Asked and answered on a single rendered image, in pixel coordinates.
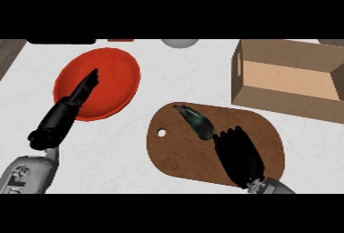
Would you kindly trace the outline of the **brown cardboard box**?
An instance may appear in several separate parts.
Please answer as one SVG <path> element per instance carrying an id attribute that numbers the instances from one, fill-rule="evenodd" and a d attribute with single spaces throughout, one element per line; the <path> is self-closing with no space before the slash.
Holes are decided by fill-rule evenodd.
<path id="1" fill-rule="evenodd" d="M 344 124 L 344 47 L 242 39 L 231 56 L 231 103 Z"/>

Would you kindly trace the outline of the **grey round object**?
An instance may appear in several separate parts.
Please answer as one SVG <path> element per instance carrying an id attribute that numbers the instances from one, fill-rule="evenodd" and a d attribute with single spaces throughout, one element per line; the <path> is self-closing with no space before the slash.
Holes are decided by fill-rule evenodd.
<path id="1" fill-rule="evenodd" d="M 188 48 L 197 43 L 197 39 L 162 39 L 162 43 L 171 48 Z"/>

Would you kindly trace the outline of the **dark green bell pepper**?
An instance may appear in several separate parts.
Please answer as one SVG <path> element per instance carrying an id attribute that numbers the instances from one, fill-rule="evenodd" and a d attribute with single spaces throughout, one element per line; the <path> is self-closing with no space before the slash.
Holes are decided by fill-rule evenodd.
<path id="1" fill-rule="evenodd" d="M 188 106 L 174 106 L 172 108 L 178 111 L 199 139 L 211 140 L 215 129 L 209 119 Z"/>

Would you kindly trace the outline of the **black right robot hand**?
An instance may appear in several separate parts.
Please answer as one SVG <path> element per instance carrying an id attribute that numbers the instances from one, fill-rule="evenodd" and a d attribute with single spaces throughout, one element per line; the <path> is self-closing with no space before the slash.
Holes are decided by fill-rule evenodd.
<path id="1" fill-rule="evenodd" d="M 264 180 L 264 166 L 258 150 L 244 130 L 236 126 L 219 135 L 212 135 L 216 157 L 225 174 L 240 189 L 255 181 Z"/>

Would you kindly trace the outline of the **red round plate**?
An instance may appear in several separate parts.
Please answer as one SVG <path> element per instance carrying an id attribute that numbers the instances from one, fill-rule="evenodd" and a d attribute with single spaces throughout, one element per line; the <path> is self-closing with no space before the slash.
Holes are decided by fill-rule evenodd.
<path id="1" fill-rule="evenodd" d="M 53 86 L 53 101 L 67 96 L 97 69 L 97 86 L 87 98 L 78 121 L 95 121 L 112 116 L 126 106 L 140 83 L 140 67 L 134 57 L 118 48 L 103 47 L 78 55 L 60 71 Z"/>

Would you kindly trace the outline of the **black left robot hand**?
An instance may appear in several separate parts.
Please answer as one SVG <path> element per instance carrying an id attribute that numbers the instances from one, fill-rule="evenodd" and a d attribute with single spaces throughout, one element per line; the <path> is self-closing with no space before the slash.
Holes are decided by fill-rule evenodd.
<path id="1" fill-rule="evenodd" d="M 97 83 L 97 69 L 94 69 L 76 85 L 70 95 L 63 96 L 56 102 L 36 129 L 27 135 L 29 147 L 33 150 L 56 148 L 60 145 Z"/>

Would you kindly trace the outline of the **brown wooden cutting board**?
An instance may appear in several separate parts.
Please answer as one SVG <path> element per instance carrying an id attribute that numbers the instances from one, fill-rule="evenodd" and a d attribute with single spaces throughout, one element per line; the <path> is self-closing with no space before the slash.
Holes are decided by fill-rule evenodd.
<path id="1" fill-rule="evenodd" d="M 281 140 L 268 120 L 256 113 L 185 102 L 166 104 L 154 113 L 146 134 L 146 150 L 156 169 L 172 177 L 234 187 L 216 158 L 213 141 L 193 132 L 174 106 L 194 109 L 211 121 L 215 132 L 239 126 L 259 152 L 264 176 L 280 179 L 284 170 Z"/>

